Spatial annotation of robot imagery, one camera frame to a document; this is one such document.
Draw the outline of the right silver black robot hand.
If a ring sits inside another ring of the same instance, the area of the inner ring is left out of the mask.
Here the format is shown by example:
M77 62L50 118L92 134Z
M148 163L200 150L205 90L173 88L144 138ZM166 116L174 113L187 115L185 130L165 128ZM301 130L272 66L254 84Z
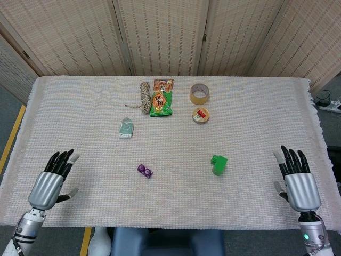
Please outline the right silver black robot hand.
M279 182L273 183L279 196L297 212L314 212L321 206L321 198L314 175L306 156L301 150L293 151L281 146L282 154L274 151L286 188Z

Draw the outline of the green orange snack bag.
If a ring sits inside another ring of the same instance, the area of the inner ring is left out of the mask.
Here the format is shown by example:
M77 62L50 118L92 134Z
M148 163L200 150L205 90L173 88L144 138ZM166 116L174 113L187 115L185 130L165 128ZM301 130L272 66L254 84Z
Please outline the green orange snack bag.
M168 116L173 114L171 108L173 86L173 79L154 80L150 117Z

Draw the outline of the purple toy block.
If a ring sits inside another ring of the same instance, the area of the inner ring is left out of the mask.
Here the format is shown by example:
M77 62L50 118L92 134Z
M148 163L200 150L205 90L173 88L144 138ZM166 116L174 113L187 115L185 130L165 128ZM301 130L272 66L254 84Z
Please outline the purple toy block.
M137 167L137 171L140 172L142 175L144 175L148 179L150 179L153 176L153 172L143 164L140 164Z

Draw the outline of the white power strip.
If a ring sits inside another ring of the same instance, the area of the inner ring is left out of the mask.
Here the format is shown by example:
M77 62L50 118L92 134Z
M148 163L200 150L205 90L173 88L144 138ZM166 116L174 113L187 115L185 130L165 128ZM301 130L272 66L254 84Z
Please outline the white power strip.
M331 101L327 106L319 106L319 109L341 114L341 101Z

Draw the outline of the small tape roll red label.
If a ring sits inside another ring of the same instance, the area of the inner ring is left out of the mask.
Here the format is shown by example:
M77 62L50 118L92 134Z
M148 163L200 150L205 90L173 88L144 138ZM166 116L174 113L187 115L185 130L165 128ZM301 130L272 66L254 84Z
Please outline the small tape roll red label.
M210 118L209 111L204 107L198 107L192 112L192 119L197 124L205 124Z

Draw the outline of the woven folding screen panel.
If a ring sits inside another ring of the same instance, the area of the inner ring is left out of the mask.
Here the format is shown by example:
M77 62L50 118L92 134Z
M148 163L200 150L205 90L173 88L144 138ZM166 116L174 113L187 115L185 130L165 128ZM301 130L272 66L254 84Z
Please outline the woven folding screen panel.
M37 77L32 68L0 35L0 86L26 105Z
M128 75L111 0L0 0L0 21L43 75Z
M285 0L210 0L199 76L247 76Z
M133 75L197 75L210 0L112 3Z
M341 0L284 0L250 76L310 80L318 94L341 73Z

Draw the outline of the green toy block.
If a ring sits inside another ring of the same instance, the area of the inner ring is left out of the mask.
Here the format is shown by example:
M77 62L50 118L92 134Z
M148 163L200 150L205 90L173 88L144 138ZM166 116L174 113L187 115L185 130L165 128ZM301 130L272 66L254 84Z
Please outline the green toy block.
M213 166L212 173L216 176L220 176L223 174L226 165L227 165L228 159L221 156L221 155L213 155L210 163Z

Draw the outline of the green white small packet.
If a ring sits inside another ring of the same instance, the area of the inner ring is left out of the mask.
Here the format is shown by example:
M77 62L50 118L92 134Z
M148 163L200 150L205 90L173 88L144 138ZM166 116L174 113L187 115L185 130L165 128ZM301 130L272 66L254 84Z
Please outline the green white small packet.
M129 139L133 136L134 125L130 118L125 117L120 124L119 128L119 138Z

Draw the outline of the brown packing tape roll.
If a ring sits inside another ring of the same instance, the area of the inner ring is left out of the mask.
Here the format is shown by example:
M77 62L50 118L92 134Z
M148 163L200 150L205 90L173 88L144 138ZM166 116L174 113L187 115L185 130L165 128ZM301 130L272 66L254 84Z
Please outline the brown packing tape roll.
M209 98L210 90L208 86L202 83L197 83L191 86L190 88L190 100L192 103L196 105L205 104Z

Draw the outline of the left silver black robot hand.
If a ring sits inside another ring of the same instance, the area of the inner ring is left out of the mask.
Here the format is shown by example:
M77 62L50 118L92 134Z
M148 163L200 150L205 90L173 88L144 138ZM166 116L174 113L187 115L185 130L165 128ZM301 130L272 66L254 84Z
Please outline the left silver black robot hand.
M55 204L73 198L79 191L72 191L61 195L62 186L70 173L74 163L79 159L74 150L56 152L51 156L43 172L40 173L28 197L28 202L34 209L50 210Z

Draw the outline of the white robot base shell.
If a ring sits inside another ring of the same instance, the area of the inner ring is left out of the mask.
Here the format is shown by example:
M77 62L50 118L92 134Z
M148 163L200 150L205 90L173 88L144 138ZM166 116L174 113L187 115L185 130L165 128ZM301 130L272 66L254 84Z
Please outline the white robot base shell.
M110 256L111 238L107 227L95 227L88 246L88 256Z

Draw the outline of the white woven tablecloth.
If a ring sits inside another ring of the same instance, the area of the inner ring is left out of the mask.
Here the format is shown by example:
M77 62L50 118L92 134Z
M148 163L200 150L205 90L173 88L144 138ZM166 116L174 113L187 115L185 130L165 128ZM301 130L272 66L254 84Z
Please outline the white woven tablecloth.
M36 79L0 185L0 225L30 209L28 197L49 158L80 157L62 187L77 195L47 212L49 227L122 226L181 229L296 229L298 213L273 183L273 155L301 150L318 184L318 214L341 230L341 196L306 78L175 77L173 114L150 117L127 108L140 98L142 76L44 76ZM205 104L190 88L210 90ZM206 108L197 124L192 112ZM133 136L119 138L125 117ZM212 173L213 155L228 159ZM137 167L153 172L148 179Z

